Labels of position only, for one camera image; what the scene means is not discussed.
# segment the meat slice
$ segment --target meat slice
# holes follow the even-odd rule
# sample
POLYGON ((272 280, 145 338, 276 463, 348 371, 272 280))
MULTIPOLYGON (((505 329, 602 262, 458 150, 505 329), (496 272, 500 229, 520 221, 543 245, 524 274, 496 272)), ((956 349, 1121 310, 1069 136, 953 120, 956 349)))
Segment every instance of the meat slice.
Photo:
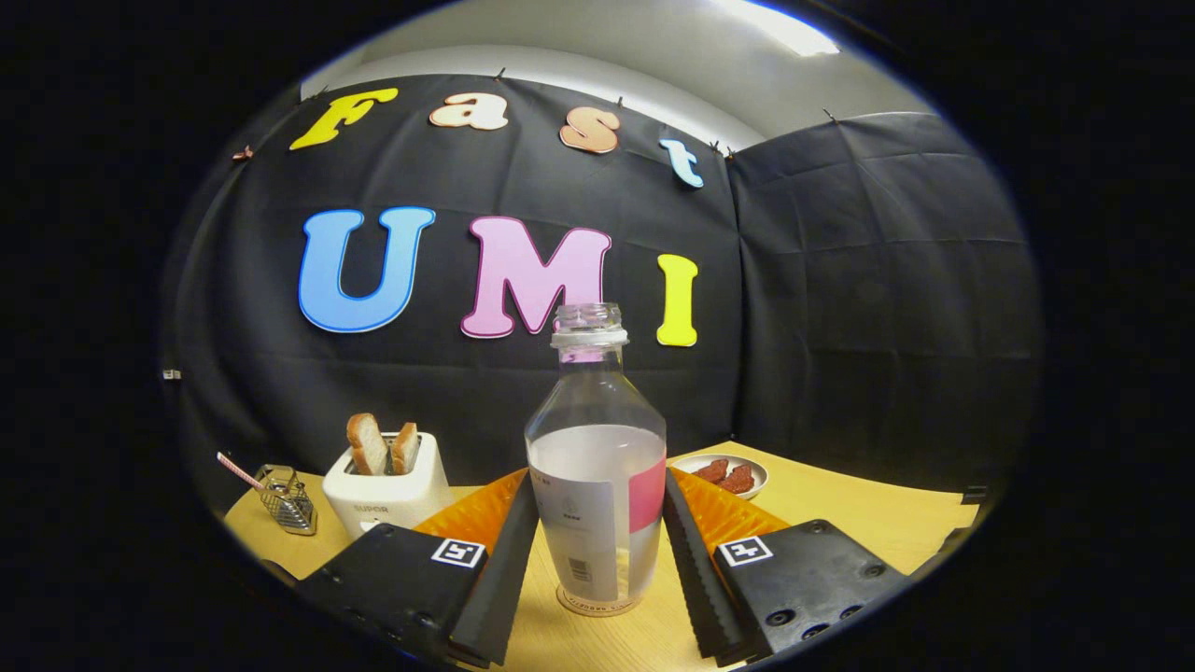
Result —
POLYGON ((727 476, 717 484, 719 488, 739 495, 755 487, 755 477, 750 475, 750 465, 740 464, 730 472, 730 476, 727 476))
POLYGON ((710 483, 717 483, 727 477, 727 466, 730 465, 730 460, 727 458, 716 459, 710 463, 709 466, 703 466, 693 472, 693 476, 699 476, 705 478, 710 483))

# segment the pink straw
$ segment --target pink straw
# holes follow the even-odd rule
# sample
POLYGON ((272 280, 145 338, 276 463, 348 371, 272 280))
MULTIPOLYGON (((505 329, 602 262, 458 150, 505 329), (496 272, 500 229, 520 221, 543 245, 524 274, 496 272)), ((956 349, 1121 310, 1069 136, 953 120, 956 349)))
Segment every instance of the pink straw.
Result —
POLYGON ((221 453, 221 452, 217 451, 216 452, 216 459, 220 460, 220 464, 227 466, 228 471, 232 471, 233 474, 235 474, 237 476, 239 476, 241 481, 249 483, 255 489, 258 489, 258 490, 264 490, 265 489, 265 485, 262 485, 261 483, 258 483, 256 478, 253 478, 249 474, 245 474, 244 471, 241 471, 241 469, 239 466, 237 466, 235 464, 233 464, 231 459, 223 457, 223 453, 221 453))

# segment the screw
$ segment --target screw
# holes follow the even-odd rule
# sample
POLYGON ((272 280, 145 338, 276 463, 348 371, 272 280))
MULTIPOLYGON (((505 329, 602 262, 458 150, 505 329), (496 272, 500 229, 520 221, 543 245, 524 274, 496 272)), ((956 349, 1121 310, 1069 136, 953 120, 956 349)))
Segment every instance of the screw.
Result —
POLYGON ((814 625, 813 628, 805 630, 804 634, 801 635, 801 639, 802 640, 808 640, 809 637, 813 637, 814 635, 821 633, 826 628, 829 628, 829 623, 822 623, 820 625, 814 625))
POLYGON ((791 609, 782 609, 780 611, 768 613, 764 622, 768 625, 784 625, 789 621, 792 621, 793 616, 796 616, 796 612, 791 609))

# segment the blue letter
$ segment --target blue letter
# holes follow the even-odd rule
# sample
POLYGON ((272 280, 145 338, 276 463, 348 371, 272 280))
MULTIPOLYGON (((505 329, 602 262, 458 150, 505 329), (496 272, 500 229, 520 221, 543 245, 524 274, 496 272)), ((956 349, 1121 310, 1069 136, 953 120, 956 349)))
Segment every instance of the blue letter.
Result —
POLYGON ((304 225, 307 249, 299 270, 299 307, 320 329, 353 334, 378 329, 398 317, 411 299, 419 232, 436 213, 428 208, 391 208, 378 218, 388 230, 381 281, 373 294, 349 297, 341 289, 341 267, 349 234, 361 226, 357 210, 327 210, 304 225))
POLYGON ((676 173, 676 177, 685 181, 685 184, 694 189, 700 189, 705 184, 701 181, 701 176, 688 167, 688 164, 697 165, 697 157, 688 153, 684 142, 680 140, 661 140, 660 146, 668 149, 668 158, 672 159, 673 171, 676 173))

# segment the ceiling light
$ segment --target ceiling light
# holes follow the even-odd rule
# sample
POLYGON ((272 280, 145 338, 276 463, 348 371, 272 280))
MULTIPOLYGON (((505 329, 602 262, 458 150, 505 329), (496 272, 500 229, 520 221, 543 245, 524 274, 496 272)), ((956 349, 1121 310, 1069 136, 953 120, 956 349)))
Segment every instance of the ceiling light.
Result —
POLYGON ((713 0, 727 12, 746 20, 802 56, 838 54, 838 47, 814 28, 776 10, 746 0, 713 0))

